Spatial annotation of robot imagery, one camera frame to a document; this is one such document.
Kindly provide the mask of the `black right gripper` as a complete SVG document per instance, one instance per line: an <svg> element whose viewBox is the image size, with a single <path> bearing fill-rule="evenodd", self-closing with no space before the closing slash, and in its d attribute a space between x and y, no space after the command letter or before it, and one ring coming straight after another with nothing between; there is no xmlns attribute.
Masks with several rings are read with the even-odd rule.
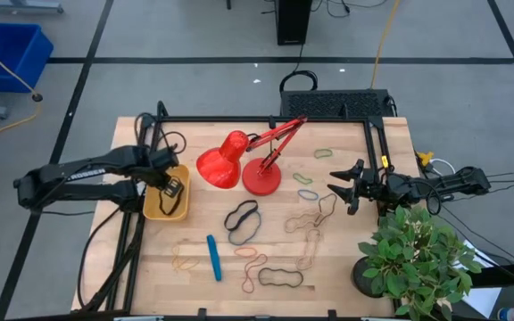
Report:
<svg viewBox="0 0 514 321"><path fill-rule="evenodd" d="M353 186L349 188L327 185L328 189L348 205L348 215L356 214L360 207L360 198L380 202L385 208L393 203L388 186L379 180L378 174L372 169L364 169L362 159L358 159L350 169L332 171L329 175L347 182L353 180Z"/></svg>

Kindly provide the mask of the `dark brown rubber band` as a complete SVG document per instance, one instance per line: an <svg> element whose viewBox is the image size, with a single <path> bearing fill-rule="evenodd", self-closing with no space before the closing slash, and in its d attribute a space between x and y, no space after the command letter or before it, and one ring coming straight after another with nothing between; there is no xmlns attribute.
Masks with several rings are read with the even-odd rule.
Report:
<svg viewBox="0 0 514 321"><path fill-rule="evenodd" d="M330 193L319 199L319 215L315 220L315 226L320 226L327 218L332 216L336 208L337 196Z"/></svg>

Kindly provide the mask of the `thin black rubber band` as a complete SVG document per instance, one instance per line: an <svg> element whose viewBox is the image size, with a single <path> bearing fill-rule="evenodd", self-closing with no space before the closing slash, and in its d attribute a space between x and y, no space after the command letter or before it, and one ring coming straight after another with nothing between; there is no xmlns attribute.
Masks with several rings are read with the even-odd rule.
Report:
<svg viewBox="0 0 514 321"><path fill-rule="evenodd" d="M283 268L262 268L258 275L258 282L263 286L286 286L290 288L299 287L304 276L298 270L286 270Z"/></svg>
<svg viewBox="0 0 514 321"><path fill-rule="evenodd" d="M164 208L163 208L163 197L162 197L162 192L159 192L158 195L159 195L159 203L158 203L158 207L159 207L159 210L161 211L161 213L166 216L166 217L169 217L169 216L172 216L176 210L178 209L178 206L179 204L181 203L181 198L182 198L182 194L183 194L184 190L180 190L177 194L176 194L176 200L174 202L174 204L172 205L172 208L170 209L170 211L166 211Z"/></svg>

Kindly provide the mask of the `wooden stick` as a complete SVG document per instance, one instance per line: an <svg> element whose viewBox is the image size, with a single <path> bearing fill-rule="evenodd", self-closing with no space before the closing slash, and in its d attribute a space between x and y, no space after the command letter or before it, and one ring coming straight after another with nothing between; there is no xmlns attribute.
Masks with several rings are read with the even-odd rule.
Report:
<svg viewBox="0 0 514 321"><path fill-rule="evenodd" d="M318 227L324 219L320 212L305 212L298 216L288 218L284 223L284 230L293 233L305 227Z"/></svg>

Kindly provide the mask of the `thick black rubber band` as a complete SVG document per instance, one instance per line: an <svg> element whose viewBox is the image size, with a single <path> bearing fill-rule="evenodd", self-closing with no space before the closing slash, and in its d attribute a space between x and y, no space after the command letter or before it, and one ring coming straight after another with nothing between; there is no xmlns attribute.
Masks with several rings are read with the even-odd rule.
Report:
<svg viewBox="0 0 514 321"><path fill-rule="evenodd" d="M236 208L230 211L224 219L224 227L229 231L236 231L241 224L259 209L256 200L246 200L240 202Z"/></svg>

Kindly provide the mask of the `dark grey rubber band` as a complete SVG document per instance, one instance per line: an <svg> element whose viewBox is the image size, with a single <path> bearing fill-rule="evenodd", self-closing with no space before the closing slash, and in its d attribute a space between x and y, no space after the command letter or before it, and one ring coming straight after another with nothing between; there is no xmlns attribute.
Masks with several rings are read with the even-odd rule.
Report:
<svg viewBox="0 0 514 321"><path fill-rule="evenodd" d="M261 223L262 219L259 211L249 214L237 229L228 234L228 241L235 246L243 246L249 243L258 234Z"/></svg>

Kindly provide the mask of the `tan rubber band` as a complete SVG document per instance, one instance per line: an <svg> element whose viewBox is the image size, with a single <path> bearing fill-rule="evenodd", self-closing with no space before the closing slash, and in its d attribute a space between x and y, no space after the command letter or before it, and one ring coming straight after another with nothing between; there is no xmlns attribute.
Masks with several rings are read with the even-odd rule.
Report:
<svg viewBox="0 0 514 321"><path fill-rule="evenodd" d="M305 244L303 246L303 253L295 261L295 267L304 271L314 265L314 260L319 248L322 233L317 228L309 229L305 235Z"/></svg>

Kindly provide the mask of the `yellowish rubber band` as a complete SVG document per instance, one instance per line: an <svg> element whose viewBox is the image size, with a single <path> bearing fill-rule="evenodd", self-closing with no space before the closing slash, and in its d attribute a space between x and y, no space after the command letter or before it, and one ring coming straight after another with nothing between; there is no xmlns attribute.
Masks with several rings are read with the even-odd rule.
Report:
<svg viewBox="0 0 514 321"><path fill-rule="evenodd" d="M172 248L171 266L174 271L187 271L195 268L200 261L193 257L182 257L180 254L181 247L177 243Z"/></svg>

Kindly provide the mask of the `wide blue rubber band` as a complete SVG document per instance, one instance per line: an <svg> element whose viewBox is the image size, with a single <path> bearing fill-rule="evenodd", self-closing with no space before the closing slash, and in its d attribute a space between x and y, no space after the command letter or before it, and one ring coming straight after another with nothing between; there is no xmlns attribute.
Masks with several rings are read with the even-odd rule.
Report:
<svg viewBox="0 0 514 321"><path fill-rule="evenodd" d="M211 258L211 266L214 273L214 278L217 282L222 280L220 256L218 253L217 243L213 235L207 235L206 241Z"/></svg>

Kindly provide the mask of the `reddish brown rubber band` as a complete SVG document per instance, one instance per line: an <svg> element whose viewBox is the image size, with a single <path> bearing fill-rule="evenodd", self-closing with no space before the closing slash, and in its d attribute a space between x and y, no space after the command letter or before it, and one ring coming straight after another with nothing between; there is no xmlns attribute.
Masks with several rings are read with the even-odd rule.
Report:
<svg viewBox="0 0 514 321"><path fill-rule="evenodd" d="M251 277L251 269L257 268L264 265L268 261L268 257L266 254L258 254L254 259L250 260L245 264L244 272L245 279L241 284L241 289L245 293L253 293L254 292L254 282Z"/></svg>

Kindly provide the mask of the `yellow plastic bin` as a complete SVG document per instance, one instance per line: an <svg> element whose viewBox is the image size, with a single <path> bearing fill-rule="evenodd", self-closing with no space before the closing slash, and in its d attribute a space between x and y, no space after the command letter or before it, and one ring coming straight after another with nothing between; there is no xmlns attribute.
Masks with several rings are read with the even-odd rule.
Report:
<svg viewBox="0 0 514 321"><path fill-rule="evenodd" d="M158 193L161 190L148 186L145 190L145 204L143 213L146 218L151 220L161 220L161 221L180 221L187 217L188 213L188 203L189 203L189 194L190 194L190 173L189 169L185 165L178 165L176 168L170 169L168 174L171 176L179 177L184 184L184 192L182 194L181 203L178 206L176 212L169 217L164 216L159 210L159 195ZM170 198L168 196L162 195L163 197L163 208L166 211L170 211L172 205L174 204L176 198Z"/></svg>

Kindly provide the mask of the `black perforated box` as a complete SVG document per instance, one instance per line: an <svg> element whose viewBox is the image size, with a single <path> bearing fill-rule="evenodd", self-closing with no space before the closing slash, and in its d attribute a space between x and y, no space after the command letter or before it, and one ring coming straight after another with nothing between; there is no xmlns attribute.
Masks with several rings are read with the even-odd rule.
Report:
<svg viewBox="0 0 514 321"><path fill-rule="evenodd" d="M385 89L284 91L280 114L286 117L393 117L396 108L393 97Z"/></svg>

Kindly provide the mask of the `black plant pot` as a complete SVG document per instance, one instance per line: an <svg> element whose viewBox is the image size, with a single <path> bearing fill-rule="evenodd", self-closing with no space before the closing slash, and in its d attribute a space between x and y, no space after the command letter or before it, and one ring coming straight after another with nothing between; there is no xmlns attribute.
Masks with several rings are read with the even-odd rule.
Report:
<svg viewBox="0 0 514 321"><path fill-rule="evenodd" d="M365 276L364 273L373 267L368 263L368 256L359 259L353 266L351 282L355 288L370 298L382 298L384 296L384 277L378 268L373 276Z"/></svg>

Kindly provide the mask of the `white paper sheet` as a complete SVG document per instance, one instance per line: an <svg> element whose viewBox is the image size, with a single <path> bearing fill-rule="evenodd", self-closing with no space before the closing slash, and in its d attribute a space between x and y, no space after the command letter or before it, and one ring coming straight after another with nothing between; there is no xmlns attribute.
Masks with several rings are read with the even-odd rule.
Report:
<svg viewBox="0 0 514 321"><path fill-rule="evenodd" d="M476 252L475 262L479 263L483 268L493 267L493 262L490 258L482 251L476 249L469 240L465 240L463 244ZM472 288L468 294L463 296L462 301L483 317L489 318L493 313L495 303L501 291L501 287Z"/></svg>

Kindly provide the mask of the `blue plastic crate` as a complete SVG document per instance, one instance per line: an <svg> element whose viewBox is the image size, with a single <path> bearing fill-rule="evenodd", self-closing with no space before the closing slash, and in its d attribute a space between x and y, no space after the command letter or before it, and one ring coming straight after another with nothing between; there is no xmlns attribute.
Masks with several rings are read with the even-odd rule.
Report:
<svg viewBox="0 0 514 321"><path fill-rule="evenodd" d="M31 88L36 86L54 45L37 24L0 23L0 62ZM30 90L0 66L0 92Z"/></svg>

